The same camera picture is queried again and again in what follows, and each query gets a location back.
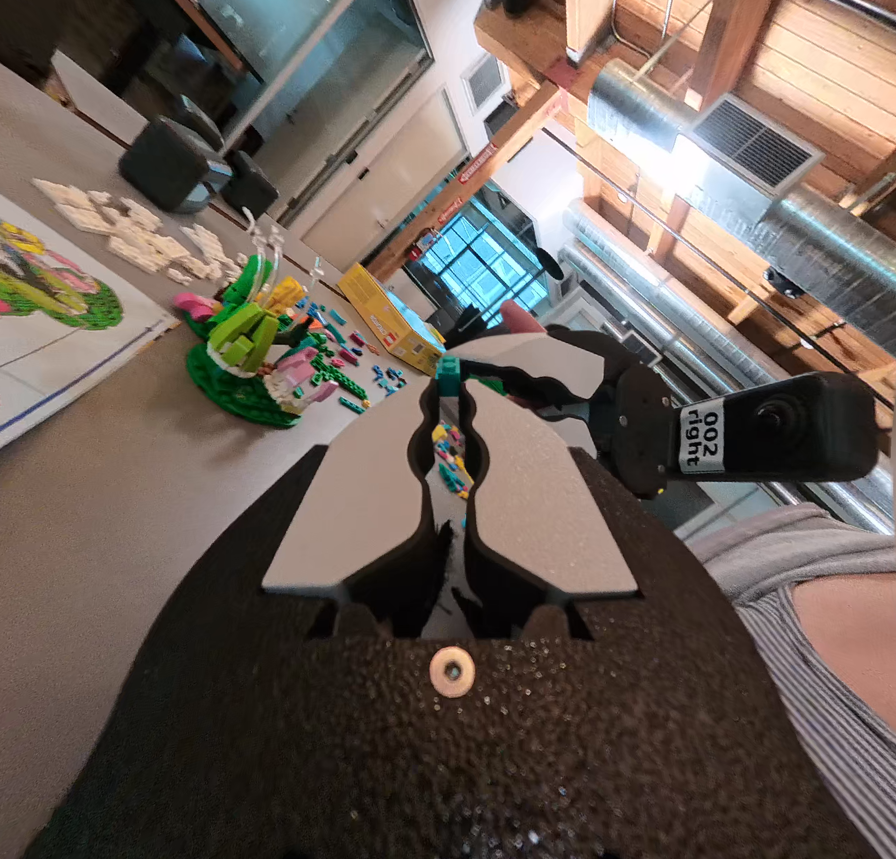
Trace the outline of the black battery packs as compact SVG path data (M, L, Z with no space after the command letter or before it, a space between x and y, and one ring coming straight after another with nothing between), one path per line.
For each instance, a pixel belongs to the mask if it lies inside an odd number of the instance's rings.
M120 157L118 170L151 203L173 215L202 212L234 175L197 133L165 116L149 121Z

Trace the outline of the person's upper body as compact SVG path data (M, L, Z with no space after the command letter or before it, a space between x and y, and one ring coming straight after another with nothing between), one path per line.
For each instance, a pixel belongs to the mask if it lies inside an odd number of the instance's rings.
M836 802L878 857L894 857L893 536L806 503L687 545L750 632Z

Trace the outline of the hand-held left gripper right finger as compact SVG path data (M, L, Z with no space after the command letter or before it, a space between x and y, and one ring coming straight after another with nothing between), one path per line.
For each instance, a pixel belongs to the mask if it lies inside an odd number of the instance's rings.
M566 441L478 380L459 394L473 478L464 570L477 633L523 629L539 607L629 599L639 586Z

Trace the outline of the pile of white bricks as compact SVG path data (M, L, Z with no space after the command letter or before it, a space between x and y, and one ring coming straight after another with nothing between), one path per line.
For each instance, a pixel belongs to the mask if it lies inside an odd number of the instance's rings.
M202 225L179 227L187 242L163 233L162 219L128 197L33 178L31 184L80 232L106 238L119 259L149 274L163 274L182 285L195 279L230 284L248 257L230 258L219 237Z

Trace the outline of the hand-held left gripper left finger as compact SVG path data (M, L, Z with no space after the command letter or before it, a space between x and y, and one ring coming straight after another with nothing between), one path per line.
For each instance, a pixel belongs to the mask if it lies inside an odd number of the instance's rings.
M331 440L263 576L266 593L361 605L397 637L422 634L450 538L427 483L439 405L436 382L416 380Z

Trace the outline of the ceiling vent grille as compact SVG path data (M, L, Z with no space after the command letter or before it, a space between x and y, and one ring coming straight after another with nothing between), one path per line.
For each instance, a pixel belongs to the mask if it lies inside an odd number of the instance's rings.
M701 112L687 138L712 160L769 197L780 198L826 157L732 92Z

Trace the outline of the large silver air duct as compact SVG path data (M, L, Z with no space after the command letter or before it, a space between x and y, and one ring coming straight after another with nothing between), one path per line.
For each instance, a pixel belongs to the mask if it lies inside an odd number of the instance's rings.
M808 187L757 190L695 147L700 113L612 59L588 95L588 126L880 349L895 349L894 241Z

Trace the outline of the brick instruction booklet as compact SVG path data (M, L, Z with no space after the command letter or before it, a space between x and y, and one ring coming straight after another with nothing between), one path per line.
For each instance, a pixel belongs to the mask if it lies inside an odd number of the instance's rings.
M168 307L51 222L1 200L1 445L70 405L175 325Z

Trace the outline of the yellow toy box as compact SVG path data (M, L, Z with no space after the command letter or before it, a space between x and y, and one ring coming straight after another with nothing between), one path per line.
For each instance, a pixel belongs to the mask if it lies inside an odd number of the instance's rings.
M388 353L423 374L435 375L443 344L420 315L359 263L342 275L339 288Z

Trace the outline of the white wall vent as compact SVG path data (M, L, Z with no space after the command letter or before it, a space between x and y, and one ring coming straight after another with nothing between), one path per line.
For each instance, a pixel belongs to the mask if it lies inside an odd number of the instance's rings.
M493 54L484 52L461 74L471 113L482 113L494 97L504 95L507 85L503 63Z

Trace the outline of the person's right hand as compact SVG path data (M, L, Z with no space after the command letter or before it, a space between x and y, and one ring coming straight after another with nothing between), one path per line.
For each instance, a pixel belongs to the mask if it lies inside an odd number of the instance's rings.
M500 306L501 327L509 335L546 334L546 329L530 311L523 309L516 301L507 300Z

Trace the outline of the grey desk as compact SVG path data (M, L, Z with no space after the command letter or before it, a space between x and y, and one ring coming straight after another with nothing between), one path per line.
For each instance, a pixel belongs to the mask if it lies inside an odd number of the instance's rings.
M2 857L448 857L420 645L261 581L323 444L218 415L178 328L2 450Z

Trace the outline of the green lego flower model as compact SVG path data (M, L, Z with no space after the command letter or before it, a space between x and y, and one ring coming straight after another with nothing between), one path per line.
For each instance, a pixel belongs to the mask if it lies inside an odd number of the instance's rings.
M336 383L311 385L311 361L321 343L330 349L345 344L342 333L311 337L325 326L319 312L299 304L318 305L311 291L294 276L279 276L282 246L270 238L248 258L235 282L215 299L178 293L174 307L200 342L186 356L186 371L206 397L223 411L248 422L290 429L313 404L341 391Z

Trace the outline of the pile of colourful bricks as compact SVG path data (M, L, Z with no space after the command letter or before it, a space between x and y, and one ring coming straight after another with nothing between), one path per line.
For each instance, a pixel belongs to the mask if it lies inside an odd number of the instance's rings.
M319 312L319 317L325 322L325 326L314 325L309 330L311 337L332 337L337 339L341 331L335 326L343 321L343 316L336 308L323 305L309 305L307 300L299 304L299 309L308 308ZM375 345L366 341L357 330L350 333L345 344L339 343L334 349L330 349L327 342L321 343L319 355L311 361L315 370L309 383L318 385L325 381L331 381L354 396L354 398L340 398L340 403L360 415L371 405L365 388L355 382L354 369L364 359L364 352L377 353ZM384 391L389 396L398 393L407 386L408 377L397 364L373 364L373 385ZM433 429L432 441L435 454L439 458L439 473L445 487L452 494L466 501L469 498L469 490L472 482L469 480L465 466L462 449L462 436L458 428L444 419Z

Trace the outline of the long silver air duct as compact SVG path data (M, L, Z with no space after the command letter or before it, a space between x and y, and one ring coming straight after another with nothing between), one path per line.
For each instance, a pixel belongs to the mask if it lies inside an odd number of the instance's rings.
M655 262L633 241L576 199L566 208L566 243L577 242L593 259L601 260L641 293L656 310L700 346L703 377L711 382L711 396L729 394L748 387L764 386L790 377L773 360L696 297L671 273Z
M574 297L558 305L554 321L569 329L593 329L613 338L649 367L666 374L692 397L708 397L700 346L641 293L588 249L569 242L560 249L562 267L575 282Z

